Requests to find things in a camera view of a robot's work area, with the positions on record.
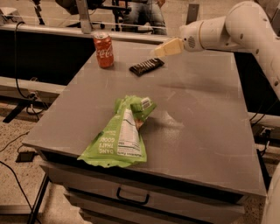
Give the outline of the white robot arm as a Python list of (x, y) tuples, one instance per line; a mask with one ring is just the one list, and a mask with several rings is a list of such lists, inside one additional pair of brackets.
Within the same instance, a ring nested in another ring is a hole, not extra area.
[(164, 57), (184, 50), (242, 50), (251, 53), (280, 98), (280, 38), (258, 3), (240, 2), (224, 17), (182, 25), (177, 38), (168, 39), (152, 53)]

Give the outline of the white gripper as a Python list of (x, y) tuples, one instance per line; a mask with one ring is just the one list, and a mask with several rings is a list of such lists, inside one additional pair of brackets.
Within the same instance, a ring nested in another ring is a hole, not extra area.
[(184, 48), (188, 52), (200, 52), (204, 48), (200, 43), (200, 28), (202, 21), (195, 21), (179, 27), (181, 38), (172, 38), (157, 46), (153, 54), (157, 57), (170, 56), (182, 53)]

